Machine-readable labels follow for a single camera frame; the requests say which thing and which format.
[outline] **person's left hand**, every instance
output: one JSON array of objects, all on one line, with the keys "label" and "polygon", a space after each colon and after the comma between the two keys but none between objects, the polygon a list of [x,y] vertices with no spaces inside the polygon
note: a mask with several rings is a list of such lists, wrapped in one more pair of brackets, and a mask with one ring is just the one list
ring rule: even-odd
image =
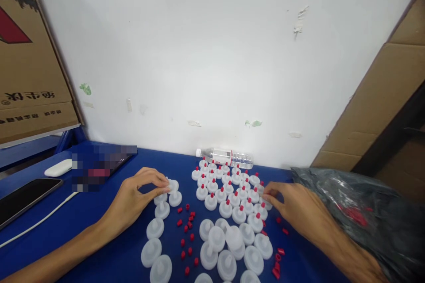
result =
[{"label": "person's left hand", "polygon": [[[145,184],[154,184],[158,188],[142,194],[139,188]],[[121,184],[111,206],[97,222],[108,240],[119,236],[140,216],[153,198],[169,192],[168,179],[156,169],[143,167],[133,177]]]}]

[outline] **pixelated blur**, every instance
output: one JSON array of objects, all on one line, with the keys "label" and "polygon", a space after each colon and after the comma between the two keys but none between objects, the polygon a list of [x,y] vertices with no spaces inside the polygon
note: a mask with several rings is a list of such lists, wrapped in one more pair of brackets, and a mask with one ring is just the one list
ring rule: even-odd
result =
[{"label": "pixelated blur", "polygon": [[86,153],[72,152],[72,191],[99,191],[100,185],[131,156],[137,146],[97,145]]}]

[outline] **blue tabletop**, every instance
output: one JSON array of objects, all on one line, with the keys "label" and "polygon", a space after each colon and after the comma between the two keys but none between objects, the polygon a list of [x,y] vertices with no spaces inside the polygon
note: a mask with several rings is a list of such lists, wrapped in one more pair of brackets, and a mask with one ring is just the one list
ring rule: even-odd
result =
[{"label": "blue tabletop", "polygon": [[[102,145],[92,141],[85,141],[74,146],[70,151],[63,151],[47,158],[31,167],[0,180],[0,198],[13,190],[23,186],[29,181],[44,177],[43,173],[54,164],[71,158],[71,152],[84,153],[93,145]],[[189,213],[184,209],[177,213],[177,207],[171,208],[170,215],[164,220],[165,231],[160,237],[162,253],[167,254],[173,263],[173,272],[170,282],[193,282],[202,272],[208,273],[214,282],[221,282],[217,269],[206,271],[201,263],[193,266],[195,257],[203,241],[199,237],[199,225],[203,219],[215,222],[220,218],[218,208],[208,211],[204,203],[195,196],[197,183],[191,179],[191,173],[199,164],[199,158],[194,156],[165,153],[147,149],[138,149],[138,154],[121,167],[98,192],[83,192],[73,197],[55,214],[41,225],[0,249],[0,279],[27,266],[44,255],[52,252],[79,234],[89,225],[100,219],[115,197],[122,181],[134,175],[141,167],[158,169],[171,179],[180,183],[179,191],[182,193],[181,206],[187,203],[190,211],[196,212],[193,229],[184,233],[183,226],[177,227],[177,221],[182,219],[187,223]],[[250,172],[258,172],[262,181],[292,182],[291,172],[282,169],[254,166]],[[64,184],[41,202],[29,209],[10,225],[0,231],[0,243],[7,241],[15,235],[34,225],[59,205],[71,191],[71,172],[61,176]],[[141,192],[153,189],[153,185],[146,185]],[[151,202],[143,211],[138,220],[119,237],[107,244],[104,248],[87,258],[68,274],[60,279],[61,282],[139,282],[148,280],[150,268],[144,268],[140,254],[147,242],[146,227],[154,218],[155,205]],[[348,282],[348,279],[333,265],[333,263],[314,245],[299,235],[285,220],[278,224],[278,212],[273,208],[269,211],[264,229],[273,248],[283,248],[286,255],[281,261],[281,282]],[[232,218],[228,219],[230,225],[236,225]],[[289,231],[289,235],[282,232],[282,227]],[[195,234],[195,241],[190,242],[189,236]],[[185,251],[189,246],[193,255],[181,260],[182,247],[180,240],[186,241]],[[239,282],[240,276],[246,270],[243,259],[237,261],[237,274],[234,282]],[[185,277],[184,269],[190,267],[190,275]],[[264,271],[260,275],[262,282],[275,281],[271,270],[274,266],[274,256],[264,262]]]}]

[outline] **charging cable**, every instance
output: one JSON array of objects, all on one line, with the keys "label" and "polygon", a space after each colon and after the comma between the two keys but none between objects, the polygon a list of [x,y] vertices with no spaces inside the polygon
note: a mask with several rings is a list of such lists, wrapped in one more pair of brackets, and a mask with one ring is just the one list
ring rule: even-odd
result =
[{"label": "charging cable", "polygon": [[60,207],[62,207],[67,201],[71,200],[72,197],[74,197],[78,192],[73,192],[68,198],[66,198],[59,206],[57,206],[52,212],[50,212],[47,216],[45,216],[43,219],[41,219],[39,222],[34,224],[31,228],[25,230],[24,232],[18,234],[16,237],[13,237],[12,239],[6,241],[5,243],[0,244],[0,248],[4,247],[5,245],[8,245],[12,241],[16,240],[17,238],[23,236],[25,233],[30,232],[33,230],[36,226],[40,225],[43,221],[47,220],[52,214],[54,214]]}]

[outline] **phone screen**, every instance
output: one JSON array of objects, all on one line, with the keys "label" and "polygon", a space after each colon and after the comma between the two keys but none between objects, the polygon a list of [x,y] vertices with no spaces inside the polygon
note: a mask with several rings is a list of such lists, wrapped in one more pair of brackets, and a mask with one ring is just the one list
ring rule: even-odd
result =
[{"label": "phone screen", "polygon": [[0,199],[0,229],[62,182],[61,179],[36,179]]}]

